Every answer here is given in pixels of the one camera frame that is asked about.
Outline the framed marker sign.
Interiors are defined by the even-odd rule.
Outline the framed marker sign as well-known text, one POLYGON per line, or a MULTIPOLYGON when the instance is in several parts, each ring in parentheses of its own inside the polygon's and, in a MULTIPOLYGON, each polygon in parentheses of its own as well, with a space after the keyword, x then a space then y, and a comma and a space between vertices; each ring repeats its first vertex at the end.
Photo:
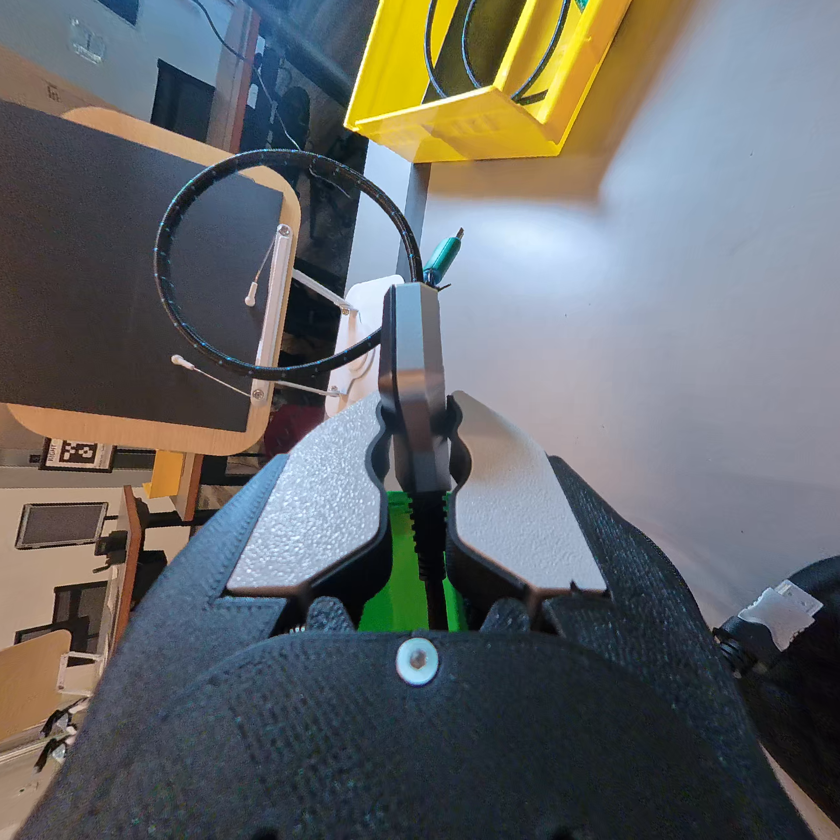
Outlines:
POLYGON ((38 469, 108 474, 112 472, 116 453, 117 447, 111 444, 46 437, 39 457, 38 469))

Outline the yellow plastic bin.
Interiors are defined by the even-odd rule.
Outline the yellow plastic bin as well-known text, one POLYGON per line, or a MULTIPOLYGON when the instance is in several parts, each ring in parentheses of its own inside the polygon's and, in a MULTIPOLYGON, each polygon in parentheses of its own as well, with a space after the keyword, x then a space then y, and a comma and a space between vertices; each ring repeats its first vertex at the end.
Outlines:
POLYGON ((539 64, 562 2, 524 2, 492 85, 423 103, 429 2, 383 1, 374 15, 344 126, 414 163, 555 156, 567 141, 630 8, 571 2, 561 41, 522 106, 511 100, 539 64))

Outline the small grey monitor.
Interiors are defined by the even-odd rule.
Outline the small grey monitor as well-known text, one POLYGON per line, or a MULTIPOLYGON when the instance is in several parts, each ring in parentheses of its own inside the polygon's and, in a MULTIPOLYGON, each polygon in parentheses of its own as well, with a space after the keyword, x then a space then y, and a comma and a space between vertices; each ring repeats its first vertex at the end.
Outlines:
POLYGON ((101 536, 109 504, 44 502, 23 505, 16 550, 44 550, 93 544, 101 536))

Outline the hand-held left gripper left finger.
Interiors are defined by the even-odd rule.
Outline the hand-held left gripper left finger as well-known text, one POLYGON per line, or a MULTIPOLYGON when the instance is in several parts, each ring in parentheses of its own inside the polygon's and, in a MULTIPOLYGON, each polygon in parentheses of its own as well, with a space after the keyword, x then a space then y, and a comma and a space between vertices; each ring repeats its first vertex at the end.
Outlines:
POLYGON ((292 449, 227 582, 234 595, 371 599, 392 573, 391 434, 372 393, 292 449))

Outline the white stand base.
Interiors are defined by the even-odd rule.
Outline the white stand base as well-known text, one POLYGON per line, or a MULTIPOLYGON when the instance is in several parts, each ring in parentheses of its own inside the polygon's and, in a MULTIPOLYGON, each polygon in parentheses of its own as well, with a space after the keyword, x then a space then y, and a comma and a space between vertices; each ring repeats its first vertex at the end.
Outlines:
MULTIPOLYGON (((358 283, 349 289, 345 300, 352 311, 341 314, 334 354, 357 344, 382 325, 383 300, 388 288, 403 284, 398 275, 358 283)), ((333 417, 370 394, 379 392, 381 347, 329 374, 330 393, 325 398, 325 415, 333 417)))

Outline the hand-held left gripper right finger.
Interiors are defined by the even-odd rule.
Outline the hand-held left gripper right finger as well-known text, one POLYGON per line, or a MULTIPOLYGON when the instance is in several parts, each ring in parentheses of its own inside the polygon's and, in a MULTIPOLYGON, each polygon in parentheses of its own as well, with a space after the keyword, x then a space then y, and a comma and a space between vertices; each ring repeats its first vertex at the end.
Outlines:
POLYGON ((449 579, 467 597, 601 595, 607 582, 541 445, 463 391, 453 425, 449 579))

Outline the small yellow box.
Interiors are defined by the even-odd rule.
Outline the small yellow box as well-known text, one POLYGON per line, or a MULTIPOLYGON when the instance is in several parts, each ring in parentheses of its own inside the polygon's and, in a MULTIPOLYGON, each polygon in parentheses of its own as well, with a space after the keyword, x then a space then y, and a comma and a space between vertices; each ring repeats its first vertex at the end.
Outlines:
POLYGON ((152 500, 168 497, 186 503, 197 498, 204 455, 157 449, 151 479, 143 483, 145 496, 152 500))

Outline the wooden desk with black legs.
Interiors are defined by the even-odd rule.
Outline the wooden desk with black legs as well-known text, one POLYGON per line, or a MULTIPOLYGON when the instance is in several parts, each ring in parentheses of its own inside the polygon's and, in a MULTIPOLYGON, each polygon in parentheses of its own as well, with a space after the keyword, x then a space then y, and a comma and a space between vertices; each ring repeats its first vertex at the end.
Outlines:
POLYGON ((137 579, 140 555, 143 550, 144 535, 149 519, 150 512, 145 502, 134 495, 131 486, 124 486, 117 530, 126 531, 127 538, 124 551, 125 559, 122 563, 117 564, 113 577, 117 584, 117 594, 112 612, 112 630, 109 643, 111 654, 116 651, 129 624, 133 588, 137 579))

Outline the green plastic bin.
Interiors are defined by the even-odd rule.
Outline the green plastic bin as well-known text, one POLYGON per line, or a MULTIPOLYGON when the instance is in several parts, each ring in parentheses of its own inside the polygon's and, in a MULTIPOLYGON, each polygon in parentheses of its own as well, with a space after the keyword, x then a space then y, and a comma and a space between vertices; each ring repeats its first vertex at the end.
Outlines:
MULTIPOLYGON (((443 495, 441 518, 443 525, 436 551, 440 562, 435 571, 442 575, 447 627, 450 632, 468 630, 465 601, 450 582, 446 571, 448 545, 448 503, 450 493, 443 495)), ((362 632, 407 633, 428 629, 427 593, 423 572, 426 568, 416 552, 413 502, 403 491, 387 493, 388 524, 392 537, 392 572, 385 587, 364 606, 359 622, 362 632)))

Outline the black board with wooden rim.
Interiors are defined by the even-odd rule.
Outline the black board with wooden rim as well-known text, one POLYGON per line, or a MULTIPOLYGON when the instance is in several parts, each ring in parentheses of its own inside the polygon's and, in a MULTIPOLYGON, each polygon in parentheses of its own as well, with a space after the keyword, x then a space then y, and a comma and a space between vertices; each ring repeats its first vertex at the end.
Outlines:
POLYGON ((233 455, 272 385, 202 360, 152 272, 173 196, 228 154, 103 108, 2 101, 2 404, 42 437, 233 455))

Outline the black mesh cushion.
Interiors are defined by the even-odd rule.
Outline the black mesh cushion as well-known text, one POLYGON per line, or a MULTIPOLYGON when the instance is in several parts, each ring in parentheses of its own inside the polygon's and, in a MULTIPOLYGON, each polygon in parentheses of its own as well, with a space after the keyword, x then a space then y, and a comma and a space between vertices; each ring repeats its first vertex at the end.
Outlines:
POLYGON ((822 608, 773 665, 738 685, 763 746, 838 824, 839 557, 811 563, 790 580, 822 608))

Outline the silver HDMI switch hub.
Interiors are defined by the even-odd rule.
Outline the silver HDMI switch hub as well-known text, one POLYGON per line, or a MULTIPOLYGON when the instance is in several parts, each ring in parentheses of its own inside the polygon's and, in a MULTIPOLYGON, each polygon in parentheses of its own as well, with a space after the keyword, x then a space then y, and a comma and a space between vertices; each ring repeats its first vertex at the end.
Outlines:
POLYGON ((448 491, 449 420, 434 287, 409 282, 386 292, 379 391, 401 488, 413 495, 448 491))

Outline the black bin divider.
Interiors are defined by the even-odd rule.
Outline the black bin divider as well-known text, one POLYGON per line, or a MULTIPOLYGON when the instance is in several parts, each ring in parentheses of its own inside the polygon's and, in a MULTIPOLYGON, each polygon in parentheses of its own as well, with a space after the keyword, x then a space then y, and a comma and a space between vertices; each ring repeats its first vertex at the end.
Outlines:
POLYGON ((523 8, 523 1, 429 2, 423 103, 492 85, 523 8))

